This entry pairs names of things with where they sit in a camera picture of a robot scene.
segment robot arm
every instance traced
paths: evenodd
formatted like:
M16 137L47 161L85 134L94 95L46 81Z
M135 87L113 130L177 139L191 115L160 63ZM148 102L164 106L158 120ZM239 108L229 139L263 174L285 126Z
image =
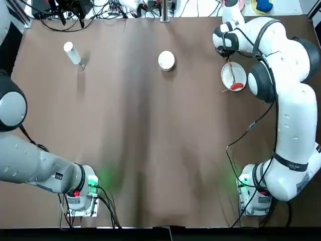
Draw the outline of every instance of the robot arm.
M278 100L276 150L258 187L266 192L256 192L245 212L246 215L265 215L271 202L271 196L266 193L278 200L289 201L321 167L321 147L315 142L316 97L313 89L302 83L316 72L319 52L307 40L288 39L284 25L278 20L260 17L244 24L237 13L238 1L227 2L229 4L223 8L223 24L213 33L218 53L242 51L253 57L259 54L264 61L251 68L249 87L261 100L272 102L275 95ZM249 186L239 190L241 208L252 197L269 163L267 160L243 169L239 179Z
M66 193L71 209L90 213L98 178L89 166L45 152L10 133L27 114L24 93L0 70L0 181L28 183L53 193Z

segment white object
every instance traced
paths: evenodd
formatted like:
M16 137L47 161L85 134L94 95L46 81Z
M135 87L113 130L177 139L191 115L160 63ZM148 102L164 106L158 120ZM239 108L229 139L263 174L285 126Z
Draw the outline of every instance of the white object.
M129 10L136 11L140 3L140 0L119 0L119 3L128 8Z
M240 30L235 28L240 28L248 39L255 43L261 29L273 20L268 17L259 17L244 25L237 26L238 14L234 13L232 9L227 9L227 13L223 13L223 16L225 16L223 22L227 20L229 22L215 29L213 34L215 47L221 49L224 47L223 36L225 36L227 49L248 52L249 54L253 52L252 44ZM264 55L267 66L271 69L275 79L279 105L275 150L278 156L275 155L272 158L268 170L270 160L259 163L256 172L253 172L255 165L247 165L239 179L244 181L246 177L246 184L254 186L253 178L256 177L259 182L267 170L260 186L267 188L273 197L281 201L289 201L299 195L321 167L321 147L315 142L316 96L310 86L302 83L311 74L311 67L313 70L318 64L317 61L313 60L312 63L310 60L308 51L313 55L317 51L310 48L311 46L306 49L299 41L288 39L284 25L279 22L267 27L258 45L258 49ZM268 68L263 61L261 64L265 68L257 68L256 70L259 69L260 72L254 70L248 77L250 89L258 97L263 97L262 94L269 95L268 87L272 86ZM239 197L243 202L240 205L241 209L247 205L255 193L244 215L265 215L269 210L271 198L255 192L255 190L254 187L238 187Z
M73 62L73 64L80 64L80 55L78 54L78 51L72 42L65 43L64 50L69 56L70 60Z
M175 57L170 51L163 51L158 57L158 63L163 71L170 71L175 64Z
M18 125L27 114L27 103L17 92L8 92L0 99L0 120L8 127Z
M243 26L245 24L243 15L241 14L239 8L239 1L235 1L235 4L230 7L227 7L226 3L223 5L222 21L223 23L233 21L240 26Z
M77 164L42 151L8 132L0 133L0 156L0 181L28 183L53 193L73 192L81 183L82 172ZM68 201L76 198L69 205L75 216L85 216L90 210L96 211L97 215L98 203L95 204L87 193L92 191L88 186L89 179L97 180L99 184L98 178L91 167L83 168L85 182L80 196L67 195Z
M231 91L240 91L242 90L246 85L246 73L245 70L242 68L241 65L235 62L230 62L233 70L233 74L235 76L236 83L242 83L242 88L237 88L234 90L231 90L230 87L233 84L233 76L231 74L231 69L229 66L229 63L226 63L221 71L221 77L223 84L225 85L226 89L230 89Z
M5 0L0 0L0 45L4 41L10 27L10 14Z

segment brown tabletop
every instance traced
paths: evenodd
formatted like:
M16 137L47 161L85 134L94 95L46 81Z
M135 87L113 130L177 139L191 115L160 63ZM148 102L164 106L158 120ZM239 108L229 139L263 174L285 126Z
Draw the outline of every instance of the brown tabletop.
M306 16L278 19L288 37L318 44ZM225 147L268 105L248 87L221 93L225 62L212 42L220 24L221 18L101 20L84 31L60 33L33 21L25 31L12 74L28 100L25 127L51 152L94 168L115 196L122 226L229 226L238 216ZM67 41L88 61L84 72L64 52ZM176 58L168 73L157 62L164 50ZM238 54L232 61L246 71L255 63ZM318 72L308 82L319 103L320 77ZM238 172L269 159L274 127L273 108L231 149ZM318 181L320 175L292 201L293 226L320 225ZM56 194L26 184L0 187L0 227L58 226ZM278 204L269 225L286 220L287 207ZM258 226L258 219L243 218L242 225ZM82 226L110 226L105 206Z

